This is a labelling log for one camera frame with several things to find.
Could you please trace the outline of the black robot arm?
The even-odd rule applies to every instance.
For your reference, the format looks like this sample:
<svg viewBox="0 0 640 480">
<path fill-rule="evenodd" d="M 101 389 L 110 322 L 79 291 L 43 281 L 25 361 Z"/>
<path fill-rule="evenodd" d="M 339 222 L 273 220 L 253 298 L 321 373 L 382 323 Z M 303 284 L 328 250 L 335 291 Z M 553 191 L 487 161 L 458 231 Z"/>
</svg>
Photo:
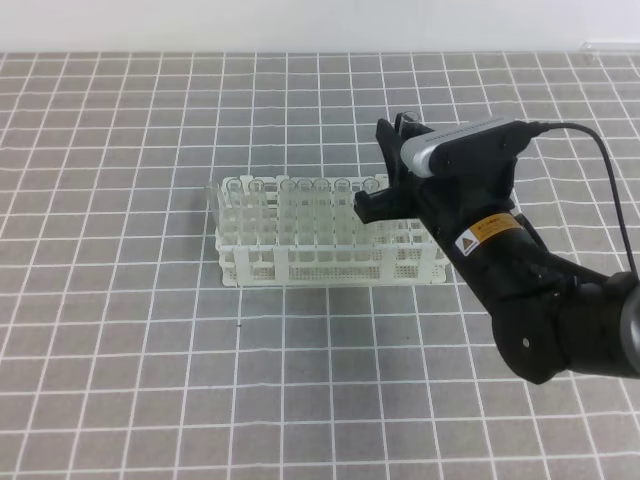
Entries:
<svg viewBox="0 0 640 480">
<path fill-rule="evenodd" d="M 492 117 L 433 130 L 408 113 L 381 119 L 387 188 L 359 192 L 365 224 L 421 222 L 488 312 L 520 378 L 563 371 L 639 374 L 639 276 L 604 275 L 551 253 L 511 198 L 518 157 L 552 122 Z"/>
</svg>

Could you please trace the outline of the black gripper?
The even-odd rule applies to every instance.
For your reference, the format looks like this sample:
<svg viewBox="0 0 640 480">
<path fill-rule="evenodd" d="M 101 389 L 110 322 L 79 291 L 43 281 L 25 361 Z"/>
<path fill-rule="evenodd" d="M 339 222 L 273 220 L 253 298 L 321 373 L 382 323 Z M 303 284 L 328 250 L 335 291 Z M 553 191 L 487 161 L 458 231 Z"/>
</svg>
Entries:
<svg viewBox="0 0 640 480">
<path fill-rule="evenodd" d="M 413 137 L 430 132 L 420 123 Z M 518 151 L 401 151 L 406 140 L 395 120 L 386 119 L 378 120 L 375 137 L 390 187 L 355 194 L 354 210 L 363 224 L 417 219 L 455 260 L 480 254 L 493 260 L 525 257 L 525 228 L 512 214 L 511 200 Z"/>
</svg>

